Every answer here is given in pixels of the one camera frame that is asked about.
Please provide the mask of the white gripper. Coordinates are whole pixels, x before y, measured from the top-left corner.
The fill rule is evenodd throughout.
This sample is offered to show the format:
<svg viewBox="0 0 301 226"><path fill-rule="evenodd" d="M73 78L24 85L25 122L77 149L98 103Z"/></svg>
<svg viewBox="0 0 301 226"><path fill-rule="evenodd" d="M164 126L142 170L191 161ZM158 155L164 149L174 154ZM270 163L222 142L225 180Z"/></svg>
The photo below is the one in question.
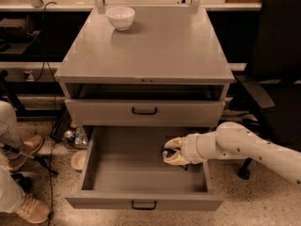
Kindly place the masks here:
<svg viewBox="0 0 301 226"><path fill-rule="evenodd" d="M175 137L165 144L166 149L179 150L175 152L164 162L172 166L184 166L187 164L199 164L204 158L198 152L198 139L200 134L189 134L186 137Z"/></svg>

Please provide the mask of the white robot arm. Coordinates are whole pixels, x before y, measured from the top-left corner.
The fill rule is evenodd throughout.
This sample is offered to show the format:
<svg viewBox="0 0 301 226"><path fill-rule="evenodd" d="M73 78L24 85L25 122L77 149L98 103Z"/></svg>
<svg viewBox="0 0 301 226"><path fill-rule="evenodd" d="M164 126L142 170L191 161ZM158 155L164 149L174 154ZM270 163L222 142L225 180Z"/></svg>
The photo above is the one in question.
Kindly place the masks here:
<svg viewBox="0 0 301 226"><path fill-rule="evenodd" d="M243 125L227 121L213 132L175 137L162 148L172 166L200 164L210 159L250 158L293 184L301 184L301 153L258 137Z"/></svg>

